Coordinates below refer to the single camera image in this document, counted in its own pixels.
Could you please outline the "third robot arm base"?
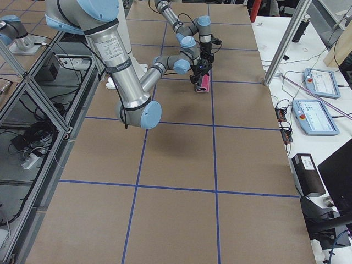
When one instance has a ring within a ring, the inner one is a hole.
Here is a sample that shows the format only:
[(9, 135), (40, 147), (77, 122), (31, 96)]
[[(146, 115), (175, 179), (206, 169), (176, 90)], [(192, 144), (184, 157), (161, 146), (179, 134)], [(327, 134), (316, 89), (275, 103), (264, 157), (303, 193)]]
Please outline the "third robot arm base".
[(17, 55), (33, 56), (40, 48), (16, 15), (1, 17), (1, 41)]

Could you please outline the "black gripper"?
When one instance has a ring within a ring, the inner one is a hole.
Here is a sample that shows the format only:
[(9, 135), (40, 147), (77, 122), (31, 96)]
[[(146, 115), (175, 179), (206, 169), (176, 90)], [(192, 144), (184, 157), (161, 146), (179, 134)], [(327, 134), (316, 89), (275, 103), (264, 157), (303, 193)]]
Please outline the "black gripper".
[(206, 60), (209, 63), (214, 62), (214, 54), (211, 52), (212, 51), (212, 42), (201, 42), (201, 52), (200, 56), (202, 59)]
[(190, 76), (191, 83), (200, 86), (202, 78), (200, 76), (209, 75), (212, 69), (212, 63), (207, 60), (199, 60), (196, 65), (192, 66), (193, 75)]

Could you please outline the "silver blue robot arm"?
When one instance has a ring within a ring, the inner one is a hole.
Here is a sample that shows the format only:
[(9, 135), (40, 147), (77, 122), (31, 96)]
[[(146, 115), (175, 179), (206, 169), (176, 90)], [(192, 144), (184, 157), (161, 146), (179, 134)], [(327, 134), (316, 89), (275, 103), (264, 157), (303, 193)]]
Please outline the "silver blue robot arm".
[(155, 1), (156, 9), (171, 24), (180, 51), (172, 56), (159, 56), (147, 72), (139, 77), (118, 32), (118, 1), (46, 1), (46, 22), (51, 28), (84, 35), (97, 49), (96, 57), (111, 76), (120, 101), (116, 115), (126, 127), (154, 128), (162, 116), (159, 102), (152, 100), (150, 90), (166, 71), (177, 74), (192, 71), (190, 81), (198, 86), (209, 74), (214, 55), (214, 37), (208, 15), (200, 16), (185, 26), (168, 1)]
[(211, 33), (211, 20), (208, 15), (200, 16), (194, 20), (190, 19), (190, 24), (184, 24), (179, 17), (185, 13), (176, 15), (173, 12), (169, 1), (154, 1), (156, 10), (163, 15), (163, 17), (172, 26), (179, 42), (184, 37), (194, 36), (198, 34), (199, 43), (201, 47), (201, 58), (207, 60), (209, 63), (214, 62), (214, 55), (212, 50), (213, 35)]

